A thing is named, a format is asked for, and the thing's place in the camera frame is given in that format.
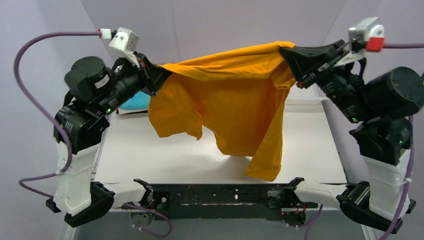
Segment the yellow t-shirt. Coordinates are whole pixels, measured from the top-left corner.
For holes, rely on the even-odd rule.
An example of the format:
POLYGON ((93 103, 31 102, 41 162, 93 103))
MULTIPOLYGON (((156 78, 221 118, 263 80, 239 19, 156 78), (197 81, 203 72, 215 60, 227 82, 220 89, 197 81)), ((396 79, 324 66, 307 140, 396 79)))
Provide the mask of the yellow t-shirt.
POLYGON ((285 101, 295 78, 280 54, 294 48, 276 41, 215 53, 162 67, 170 71, 148 117, 161 138, 203 128, 220 152, 251 157, 245 175, 274 181, 282 168, 285 101))

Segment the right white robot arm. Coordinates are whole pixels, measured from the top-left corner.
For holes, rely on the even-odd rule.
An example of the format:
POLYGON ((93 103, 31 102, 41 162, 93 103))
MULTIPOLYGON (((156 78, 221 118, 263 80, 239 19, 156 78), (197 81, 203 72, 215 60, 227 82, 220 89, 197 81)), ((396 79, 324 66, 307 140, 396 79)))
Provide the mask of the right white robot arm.
POLYGON ((408 67, 396 67, 365 83, 353 74, 355 62, 365 69, 366 53, 385 48, 383 37, 339 40, 319 47, 281 47, 296 86, 317 85, 357 127, 356 140, 369 179, 332 185, 292 180, 285 195, 292 204, 317 203, 339 209, 350 220, 396 234, 403 216, 416 202, 408 197, 413 152, 413 115, 424 105, 423 78, 408 67))

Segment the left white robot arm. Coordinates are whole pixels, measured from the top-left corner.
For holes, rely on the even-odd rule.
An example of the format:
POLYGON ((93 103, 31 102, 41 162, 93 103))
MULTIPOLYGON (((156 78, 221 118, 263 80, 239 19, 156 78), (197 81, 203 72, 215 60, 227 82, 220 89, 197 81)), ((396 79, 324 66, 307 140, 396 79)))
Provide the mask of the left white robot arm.
POLYGON ((56 113, 53 131, 58 160, 58 186, 46 206, 64 213, 65 222, 75 228, 103 217, 110 209, 134 203, 153 209, 153 188, 141 179, 125 183, 92 181, 94 160, 108 116, 143 92, 154 96, 171 72, 152 64, 137 53, 138 65, 118 58, 109 68, 96 56, 77 60, 64 76, 69 87, 63 107, 56 113))

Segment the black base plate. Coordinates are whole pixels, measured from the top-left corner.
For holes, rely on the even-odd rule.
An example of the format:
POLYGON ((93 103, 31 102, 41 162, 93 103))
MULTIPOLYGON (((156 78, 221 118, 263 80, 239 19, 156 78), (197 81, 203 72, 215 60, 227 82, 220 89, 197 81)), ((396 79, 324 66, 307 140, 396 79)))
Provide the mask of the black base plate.
POLYGON ((308 202, 291 204, 284 196, 286 184, 153 184, 152 203, 145 204, 170 220, 266 219, 281 221, 288 212, 316 208, 308 202))

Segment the white plastic basket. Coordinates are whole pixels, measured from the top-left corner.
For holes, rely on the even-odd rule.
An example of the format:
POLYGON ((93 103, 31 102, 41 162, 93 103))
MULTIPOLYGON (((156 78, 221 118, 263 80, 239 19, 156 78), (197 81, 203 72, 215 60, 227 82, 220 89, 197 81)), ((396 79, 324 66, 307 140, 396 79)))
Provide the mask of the white plastic basket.
POLYGON ((287 105, 318 105, 327 99, 327 96, 316 84, 309 88, 298 88, 294 85, 290 88, 285 103, 287 105))

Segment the blue folded t-shirt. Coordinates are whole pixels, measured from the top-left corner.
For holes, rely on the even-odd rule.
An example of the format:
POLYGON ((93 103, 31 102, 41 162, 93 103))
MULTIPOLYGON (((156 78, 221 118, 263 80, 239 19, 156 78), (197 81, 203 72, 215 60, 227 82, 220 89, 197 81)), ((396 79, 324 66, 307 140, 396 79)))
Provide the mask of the blue folded t-shirt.
POLYGON ((132 98, 123 103, 119 109, 128 111, 143 111, 149 107, 151 96, 144 92, 138 92, 132 98))

